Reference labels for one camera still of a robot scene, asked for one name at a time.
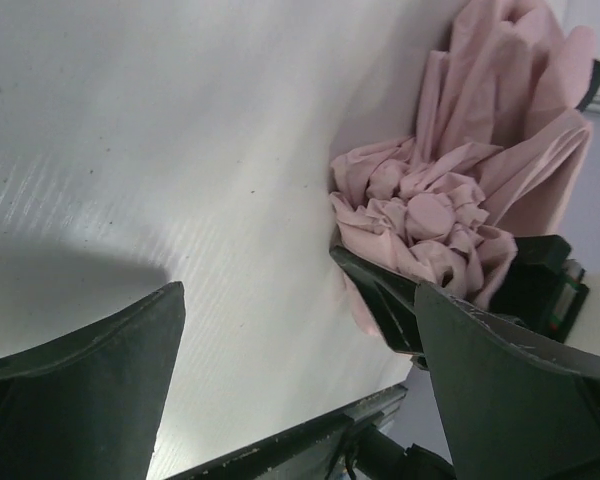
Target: white wall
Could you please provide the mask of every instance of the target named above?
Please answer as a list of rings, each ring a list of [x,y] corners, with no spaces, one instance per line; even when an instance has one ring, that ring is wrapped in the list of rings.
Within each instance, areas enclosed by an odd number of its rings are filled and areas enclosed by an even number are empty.
[[[585,269],[600,272],[600,115],[587,117],[594,123],[593,142],[560,232]]]

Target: crumpled pink fabric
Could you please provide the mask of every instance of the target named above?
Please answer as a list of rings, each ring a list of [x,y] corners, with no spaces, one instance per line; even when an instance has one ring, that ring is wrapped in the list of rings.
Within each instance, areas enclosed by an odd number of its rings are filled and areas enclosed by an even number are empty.
[[[343,244],[412,279],[487,308],[515,236],[553,233],[591,139],[574,108],[595,36],[566,38],[542,0],[471,0],[448,52],[431,52],[416,135],[331,162]],[[345,277],[353,315],[378,329]]]

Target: pink cloth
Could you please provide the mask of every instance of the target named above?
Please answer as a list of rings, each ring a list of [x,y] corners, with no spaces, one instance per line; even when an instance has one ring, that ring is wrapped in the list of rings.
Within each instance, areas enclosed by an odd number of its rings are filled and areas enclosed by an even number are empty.
[[[331,162],[342,242],[413,279],[486,308],[516,255],[513,236],[552,233],[586,154],[574,110],[595,37],[564,37],[541,0],[472,0],[449,52],[431,52],[416,136]],[[356,322],[378,334],[349,279]]]

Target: pink fabric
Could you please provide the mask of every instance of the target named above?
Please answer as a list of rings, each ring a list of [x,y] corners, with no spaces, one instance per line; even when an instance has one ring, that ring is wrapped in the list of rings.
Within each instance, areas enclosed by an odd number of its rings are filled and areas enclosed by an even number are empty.
[[[431,52],[416,136],[331,162],[342,242],[487,308],[515,257],[513,236],[555,231],[591,125],[574,107],[595,38],[564,37],[541,0],[471,0],[449,52]],[[358,325],[378,334],[347,279]]]

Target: white plastic surface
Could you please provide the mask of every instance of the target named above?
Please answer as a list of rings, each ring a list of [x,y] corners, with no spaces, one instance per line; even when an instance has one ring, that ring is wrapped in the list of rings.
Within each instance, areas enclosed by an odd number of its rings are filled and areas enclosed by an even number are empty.
[[[600,273],[587,273],[583,283],[590,292],[565,344],[600,355]]]
[[[150,478],[405,378],[328,257],[328,160],[411,130],[463,0],[0,0],[0,356],[168,279]]]

